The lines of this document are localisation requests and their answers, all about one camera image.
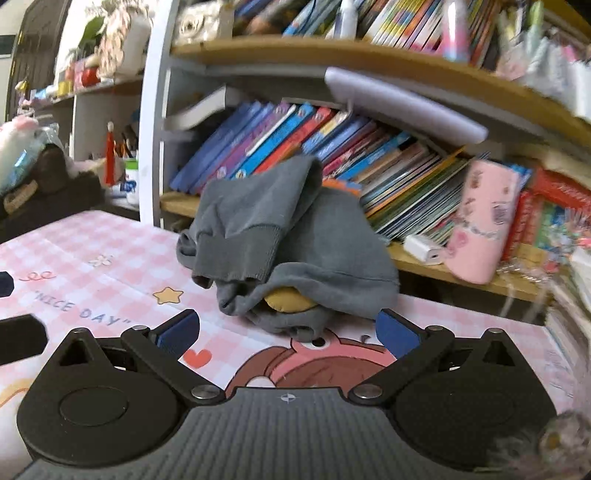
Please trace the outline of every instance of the door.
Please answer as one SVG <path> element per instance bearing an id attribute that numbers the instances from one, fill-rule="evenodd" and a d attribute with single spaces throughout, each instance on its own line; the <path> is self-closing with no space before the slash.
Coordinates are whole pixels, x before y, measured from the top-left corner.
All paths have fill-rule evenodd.
<path id="1" fill-rule="evenodd" d="M 31 89 L 53 83 L 61 32 L 72 0 L 35 0 L 25 11 L 12 56 L 5 119 L 17 114 L 17 83 L 25 78 Z"/>

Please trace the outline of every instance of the pen holder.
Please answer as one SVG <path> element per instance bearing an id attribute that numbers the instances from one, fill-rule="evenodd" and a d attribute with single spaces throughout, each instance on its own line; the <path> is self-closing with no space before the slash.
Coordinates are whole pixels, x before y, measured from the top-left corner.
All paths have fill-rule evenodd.
<path id="1" fill-rule="evenodd" d="M 487 160 L 472 161 L 446 249 L 445 265 L 456 277 L 481 285 L 492 280 L 518 194 L 516 171 Z"/>

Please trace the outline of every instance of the pink checkered tablecloth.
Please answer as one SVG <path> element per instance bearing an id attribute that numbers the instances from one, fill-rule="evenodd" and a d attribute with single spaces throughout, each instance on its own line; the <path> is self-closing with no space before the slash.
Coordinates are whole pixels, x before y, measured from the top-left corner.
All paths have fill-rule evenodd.
<path id="1" fill-rule="evenodd" d="M 49 336 L 42 355 L 0 367 L 0 480 L 29 462 L 15 414 L 28 386 L 74 327 L 88 327 L 96 337 L 119 336 L 132 325 L 156 327 L 181 310 L 195 309 L 201 334 L 181 361 L 223 388 L 309 386 L 309 375 L 299 367 L 321 359 L 330 375 L 311 381 L 347 389 L 394 360 L 369 320 L 340 318 L 319 348 L 225 316 L 217 308 L 215 288 L 200 289 L 177 262 L 176 238 L 108 213 L 84 212 L 0 245 L 0 271 L 15 279 L 13 294 L 0 299 L 0 318 L 32 313 L 46 324 Z M 421 327 L 443 325 L 456 336 L 480 337 L 486 328 L 503 328 L 557 410 L 571 405 L 572 375 L 545 328 L 403 295 L 395 309 Z M 342 371 L 338 362 L 331 363 L 332 356 L 358 358 L 359 366 Z"/>

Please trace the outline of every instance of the yellow cushion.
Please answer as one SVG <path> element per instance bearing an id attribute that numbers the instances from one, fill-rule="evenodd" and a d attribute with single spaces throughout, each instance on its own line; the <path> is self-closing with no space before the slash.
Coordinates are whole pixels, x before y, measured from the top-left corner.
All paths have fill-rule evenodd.
<path id="1" fill-rule="evenodd" d="M 265 302 L 273 310 L 281 313 L 304 312 L 318 305 L 304 297 L 294 287 L 281 287 L 272 291 L 265 297 Z"/>

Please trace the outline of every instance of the red book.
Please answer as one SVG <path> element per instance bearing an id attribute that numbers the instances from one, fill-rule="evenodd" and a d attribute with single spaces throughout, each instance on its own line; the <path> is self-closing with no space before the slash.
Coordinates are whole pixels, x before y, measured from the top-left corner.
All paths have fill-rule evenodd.
<path id="1" fill-rule="evenodd" d="M 530 218 L 527 220 L 525 232 L 523 233 L 522 243 L 534 245 L 538 236 L 540 222 L 542 221 L 542 211 L 544 210 L 544 197 L 535 195 L 531 205 Z"/>
<path id="2" fill-rule="evenodd" d="M 531 190 L 562 208 L 591 209 L 591 191 L 560 173 L 538 167 Z"/>
<path id="3" fill-rule="evenodd" d="M 267 157 L 255 170 L 255 173 L 261 173 L 285 159 L 285 152 L 292 150 L 295 145 L 301 145 L 308 139 L 316 130 L 330 120 L 335 113 L 326 107 L 318 109 L 316 114 L 308 120 L 304 125 L 293 132 L 285 141 L 275 149 L 275 151 Z"/>
<path id="4" fill-rule="evenodd" d="M 521 243 L 524 236 L 525 228 L 530 218 L 534 207 L 534 195 L 529 190 L 524 190 L 517 201 L 517 208 L 515 209 L 515 217 L 509 229 L 507 242 L 501 260 L 507 261 L 513 258 L 517 251 L 517 247 Z"/>

